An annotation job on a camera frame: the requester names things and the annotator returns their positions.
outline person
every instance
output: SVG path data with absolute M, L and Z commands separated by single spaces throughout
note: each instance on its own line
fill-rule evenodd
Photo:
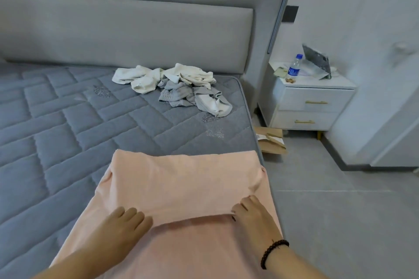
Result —
M 272 243 L 283 239 L 274 219 L 254 195 L 234 205 L 232 213 L 258 260 Z M 94 279 L 123 261 L 152 225 L 152 217 L 145 217 L 135 208 L 117 208 L 79 250 L 33 279 Z M 265 266 L 279 279 L 327 278 L 286 245 L 273 249 Z

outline nightstand top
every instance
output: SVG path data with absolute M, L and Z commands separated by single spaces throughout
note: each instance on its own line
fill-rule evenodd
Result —
M 281 65 L 290 65 L 290 62 L 269 62 L 270 67 L 275 71 Z M 333 72 L 333 76 L 330 80 L 322 79 L 316 80 L 311 76 L 299 75 L 295 83 L 287 83 L 284 78 L 278 77 L 286 87 L 314 87 L 314 88 L 338 88 L 338 89 L 355 89 L 357 86 L 350 80 L 340 75 L 338 72 Z

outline forearm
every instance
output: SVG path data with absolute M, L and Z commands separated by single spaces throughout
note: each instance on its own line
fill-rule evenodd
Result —
M 79 250 L 33 279 L 94 279 L 99 275 L 90 263 L 90 256 Z
M 279 279 L 327 279 L 324 274 L 296 255 L 287 246 L 274 249 L 268 256 L 265 265 Z

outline door handle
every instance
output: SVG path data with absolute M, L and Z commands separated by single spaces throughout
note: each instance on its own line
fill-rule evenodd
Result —
M 321 102 L 306 101 L 306 104 L 328 104 L 328 102 L 325 102 L 325 101 L 321 101 Z
M 309 120 L 307 122 L 301 122 L 300 120 L 295 121 L 296 124 L 315 124 L 316 122 Z

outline hand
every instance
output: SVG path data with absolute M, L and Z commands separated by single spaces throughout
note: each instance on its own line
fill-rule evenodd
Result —
M 114 210 L 80 249 L 90 263 L 94 277 L 123 261 L 152 225 L 153 219 L 135 208 Z
M 270 245 L 283 239 L 274 219 L 254 195 L 243 198 L 231 211 L 244 228 L 258 260 Z

